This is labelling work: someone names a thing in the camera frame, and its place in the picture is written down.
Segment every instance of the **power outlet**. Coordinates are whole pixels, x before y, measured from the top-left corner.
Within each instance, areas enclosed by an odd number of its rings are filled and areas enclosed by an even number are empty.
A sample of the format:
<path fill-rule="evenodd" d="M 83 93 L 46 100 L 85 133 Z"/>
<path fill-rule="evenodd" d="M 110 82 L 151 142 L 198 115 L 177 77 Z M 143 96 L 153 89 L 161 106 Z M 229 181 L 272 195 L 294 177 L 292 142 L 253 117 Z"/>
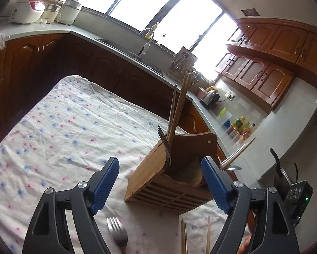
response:
<path fill-rule="evenodd" d="M 235 97 L 235 94 L 232 92 L 226 92 L 225 96 L 229 99 L 232 100 Z"/>

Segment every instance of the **cutlery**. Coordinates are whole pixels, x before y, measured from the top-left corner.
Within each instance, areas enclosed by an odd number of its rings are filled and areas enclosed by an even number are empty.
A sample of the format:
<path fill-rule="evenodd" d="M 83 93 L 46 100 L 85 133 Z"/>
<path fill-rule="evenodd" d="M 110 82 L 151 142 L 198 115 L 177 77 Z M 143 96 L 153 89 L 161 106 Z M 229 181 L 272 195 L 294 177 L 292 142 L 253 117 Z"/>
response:
<path fill-rule="evenodd" d="M 121 249 L 122 254 L 126 254 L 126 247 L 128 243 L 126 229 L 116 217 L 107 218 L 107 225 L 112 238 Z"/>

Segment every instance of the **yellow bottle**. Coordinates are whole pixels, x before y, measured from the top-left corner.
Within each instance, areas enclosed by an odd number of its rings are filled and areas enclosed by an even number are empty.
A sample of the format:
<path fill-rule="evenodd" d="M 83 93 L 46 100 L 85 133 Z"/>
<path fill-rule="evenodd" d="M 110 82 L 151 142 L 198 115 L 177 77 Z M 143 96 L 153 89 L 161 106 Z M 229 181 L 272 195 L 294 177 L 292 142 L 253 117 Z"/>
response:
<path fill-rule="evenodd" d="M 154 25 L 151 27 L 151 29 L 152 29 L 152 30 L 156 30 L 158 24 L 159 24 L 159 22 L 157 22 L 156 24 L 154 24 Z M 147 34 L 146 34 L 144 37 L 149 40 L 152 34 L 153 34 L 152 31 L 149 30 L 149 31 L 147 32 Z"/>

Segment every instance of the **kitchen sink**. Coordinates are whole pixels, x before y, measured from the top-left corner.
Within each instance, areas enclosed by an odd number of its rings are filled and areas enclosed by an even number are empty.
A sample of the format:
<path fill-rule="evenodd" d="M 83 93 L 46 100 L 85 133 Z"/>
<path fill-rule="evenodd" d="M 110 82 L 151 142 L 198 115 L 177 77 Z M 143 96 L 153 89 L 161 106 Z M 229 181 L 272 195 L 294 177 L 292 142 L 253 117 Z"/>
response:
<path fill-rule="evenodd" d="M 164 78 L 164 75 L 162 73 L 162 71 L 155 67 L 154 65 L 150 64 L 149 62 L 143 60 L 142 58 L 138 58 L 138 55 L 127 50 L 126 48 L 122 47 L 121 45 L 119 44 L 116 44 L 108 39 L 97 39 L 95 38 L 95 40 L 99 41 L 99 42 L 102 42 L 108 46 L 111 46 L 113 47 L 114 49 L 118 50 L 119 52 L 131 57 L 132 59 L 135 59 L 137 62 L 139 62 L 140 64 L 144 65 L 145 67 L 151 69 L 152 71 L 156 72 L 157 74 L 159 74 L 160 76 L 162 76 Z"/>

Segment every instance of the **blue gripper pad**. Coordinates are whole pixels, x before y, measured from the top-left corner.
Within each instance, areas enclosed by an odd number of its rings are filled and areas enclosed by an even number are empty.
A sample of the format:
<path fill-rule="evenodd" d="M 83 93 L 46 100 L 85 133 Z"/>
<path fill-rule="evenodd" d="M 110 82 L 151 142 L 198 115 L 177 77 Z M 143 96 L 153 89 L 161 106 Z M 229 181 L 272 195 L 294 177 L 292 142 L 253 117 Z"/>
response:
<path fill-rule="evenodd" d="M 205 181 L 208 184 L 210 192 L 213 195 L 218 208 L 223 210 L 224 213 L 228 214 L 231 210 L 231 206 L 228 202 L 228 190 L 224 186 L 219 175 L 217 174 L 211 162 L 209 161 L 209 157 L 205 157 L 202 159 L 201 170 L 203 177 L 205 178 Z"/>
<path fill-rule="evenodd" d="M 119 162 L 118 162 L 118 159 L 114 158 L 110 167 L 107 169 L 107 171 L 101 178 L 101 181 L 96 186 L 96 189 L 93 192 L 93 201 L 90 207 L 90 210 L 93 213 L 93 215 L 95 215 L 97 211 L 101 210 L 104 207 L 104 204 L 107 201 L 107 198 L 115 183 L 118 173 L 119 173 Z"/>

